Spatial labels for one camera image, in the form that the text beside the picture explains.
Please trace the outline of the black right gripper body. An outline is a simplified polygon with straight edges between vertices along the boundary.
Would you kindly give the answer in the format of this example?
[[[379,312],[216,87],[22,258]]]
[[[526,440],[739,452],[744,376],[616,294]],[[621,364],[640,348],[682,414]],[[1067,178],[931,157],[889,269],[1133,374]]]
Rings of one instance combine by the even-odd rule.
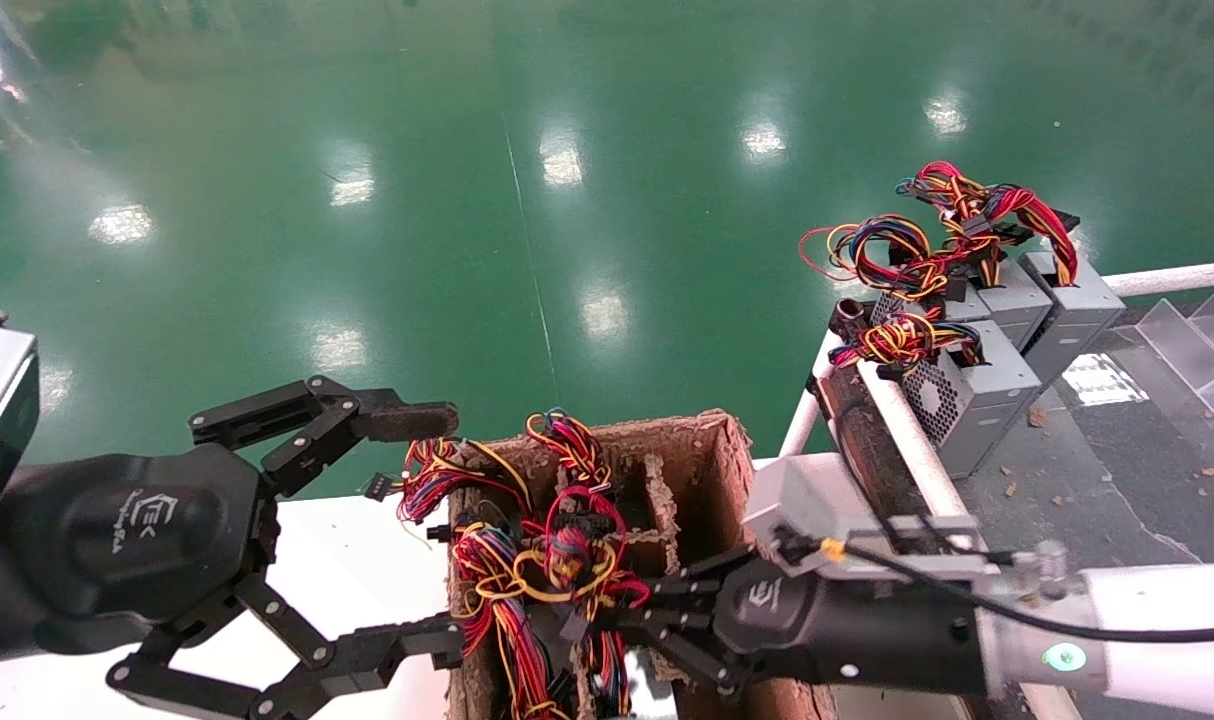
[[[717,593],[711,633],[750,678],[937,695],[988,691],[976,611],[953,594],[785,576],[755,559]]]

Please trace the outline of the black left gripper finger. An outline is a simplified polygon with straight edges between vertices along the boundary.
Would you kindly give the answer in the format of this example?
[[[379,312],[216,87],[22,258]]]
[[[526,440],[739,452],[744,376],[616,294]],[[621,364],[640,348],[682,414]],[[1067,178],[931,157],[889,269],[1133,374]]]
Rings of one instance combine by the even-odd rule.
[[[403,401],[395,389],[348,389],[327,375],[288,382],[188,420],[195,446],[228,450],[284,437],[261,460],[276,495],[295,497],[361,442],[403,443],[450,436],[459,429],[452,402]]]
[[[171,662],[188,641],[217,630],[246,611],[296,656],[296,664],[268,688],[174,669]],[[226,593],[215,593],[195,610],[191,623],[159,627],[144,644],[107,674],[107,684],[137,705],[195,719],[311,719],[331,701],[382,691],[398,667],[424,654],[435,670],[456,669],[464,661],[464,633],[447,612],[415,623],[365,627],[328,641],[297,610],[251,574]]]

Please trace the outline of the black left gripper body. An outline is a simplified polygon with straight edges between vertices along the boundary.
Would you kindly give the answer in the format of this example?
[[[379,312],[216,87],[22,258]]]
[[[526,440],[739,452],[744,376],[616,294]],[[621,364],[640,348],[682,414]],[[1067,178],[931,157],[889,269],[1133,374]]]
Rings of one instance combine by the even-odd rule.
[[[0,659],[90,654],[154,630],[203,644],[273,561],[276,501],[222,446],[22,466],[0,498]]]

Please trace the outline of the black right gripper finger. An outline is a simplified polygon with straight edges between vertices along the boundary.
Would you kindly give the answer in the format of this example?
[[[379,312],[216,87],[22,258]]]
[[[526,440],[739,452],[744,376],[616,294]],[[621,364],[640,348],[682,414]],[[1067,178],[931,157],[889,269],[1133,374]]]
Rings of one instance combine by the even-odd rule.
[[[709,606],[738,586],[743,571],[761,559],[749,544],[739,544],[662,577],[639,578],[640,588],[626,591],[624,606]]]
[[[599,610],[558,607],[558,634],[583,652],[592,682],[626,698],[626,648],[642,647],[717,693],[739,696],[755,680],[755,656],[743,639],[741,610]]]

